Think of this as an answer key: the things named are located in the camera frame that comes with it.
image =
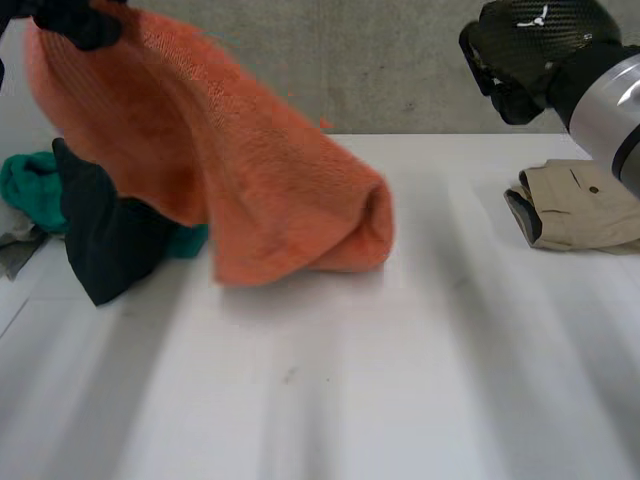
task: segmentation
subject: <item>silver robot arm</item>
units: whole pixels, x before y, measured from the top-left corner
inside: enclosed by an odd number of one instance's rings
[[[640,198],[640,47],[596,0],[498,0],[460,35],[503,120],[554,109],[572,138]]]

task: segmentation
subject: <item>white logo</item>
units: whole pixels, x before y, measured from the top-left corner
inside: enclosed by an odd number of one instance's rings
[[[519,23],[518,27],[544,27],[544,21],[547,19],[547,13],[549,13],[549,5],[545,5],[542,9],[542,15],[536,18],[533,22]]]

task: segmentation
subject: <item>gray cloth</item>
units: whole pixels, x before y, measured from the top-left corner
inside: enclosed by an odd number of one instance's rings
[[[532,247],[640,253],[640,201],[593,162],[524,170],[505,199]]]
[[[45,239],[29,217],[0,201],[0,277],[15,280]]]

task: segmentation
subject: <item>cloth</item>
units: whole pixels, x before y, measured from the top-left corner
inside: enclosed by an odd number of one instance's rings
[[[169,258],[194,258],[202,250],[209,238],[209,226],[198,225],[193,228],[178,225],[167,245],[166,256]]]
[[[143,202],[118,198],[106,172],[76,157],[62,139],[53,141],[53,152],[69,221],[67,257],[89,298],[102,305],[153,272],[178,225]]]
[[[519,179],[505,199],[532,247],[640,253],[640,201],[593,162],[549,160]]]
[[[22,267],[46,239],[47,235],[36,227],[29,236],[29,240],[13,242],[0,247],[0,277],[4,275],[13,282]]]
[[[5,160],[0,171],[0,193],[45,232],[66,230],[67,222],[58,206],[62,185],[51,152],[14,155]]]
[[[190,25],[116,3],[112,47],[81,52],[31,26],[31,90],[80,158],[120,196],[208,224],[216,278],[259,285],[298,269],[366,271],[393,237],[391,195]]]

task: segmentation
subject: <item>orange towel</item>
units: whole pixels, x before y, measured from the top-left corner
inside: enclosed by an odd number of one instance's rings
[[[258,285],[300,268],[365,271],[391,249],[385,181],[278,99],[202,31],[100,3],[123,23],[81,52],[31,26],[36,101],[122,196],[209,223],[216,278]]]

